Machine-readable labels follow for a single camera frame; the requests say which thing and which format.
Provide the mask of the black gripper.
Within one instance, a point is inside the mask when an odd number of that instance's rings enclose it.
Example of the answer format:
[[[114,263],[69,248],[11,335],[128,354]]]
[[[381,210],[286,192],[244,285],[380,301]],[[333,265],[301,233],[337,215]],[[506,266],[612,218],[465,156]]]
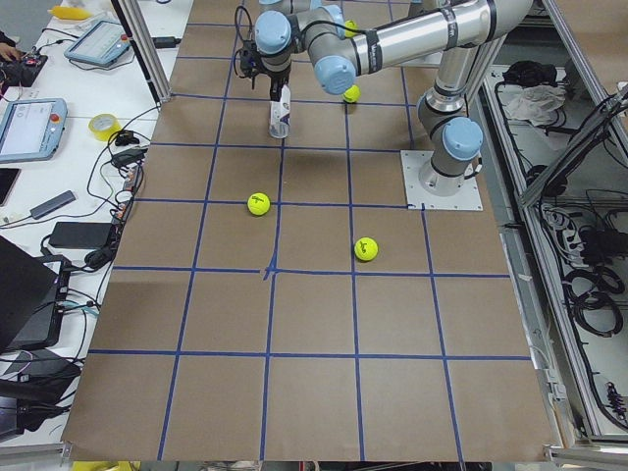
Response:
[[[280,102],[283,95],[283,89],[289,84],[289,71],[283,71],[281,73],[271,73],[269,97],[272,102]]]

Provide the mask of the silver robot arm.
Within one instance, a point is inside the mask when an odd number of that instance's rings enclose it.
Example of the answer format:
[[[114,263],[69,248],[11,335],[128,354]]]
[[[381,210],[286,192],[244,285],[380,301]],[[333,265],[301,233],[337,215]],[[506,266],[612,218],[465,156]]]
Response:
[[[284,1],[259,1],[259,15],[257,20],[288,20],[294,16],[304,18],[306,21],[314,20],[330,21],[334,24],[342,24],[344,17],[338,5],[325,4],[317,0],[284,0]]]
[[[301,8],[263,1],[253,40],[261,69],[273,84],[272,100],[278,100],[295,54],[308,55],[325,92],[341,95],[360,76],[441,53],[437,77],[419,100],[417,113],[434,146],[429,172],[453,181],[463,178],[483,143],[479,126],[462,113],[467,83],[479,67],[476,55],[518,26],[530,7],[528,1],[445,2],[348,36],[336,5],[312,2]]]

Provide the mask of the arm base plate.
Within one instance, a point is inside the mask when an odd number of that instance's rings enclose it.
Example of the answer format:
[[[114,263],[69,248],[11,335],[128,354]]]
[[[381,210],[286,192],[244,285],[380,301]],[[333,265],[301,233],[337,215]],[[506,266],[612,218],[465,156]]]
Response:
[[[401,169],[406,207],[410,210],[482,211],[471,165],[458,177],[445,177],[432,166],[432,151],[402,150]]]

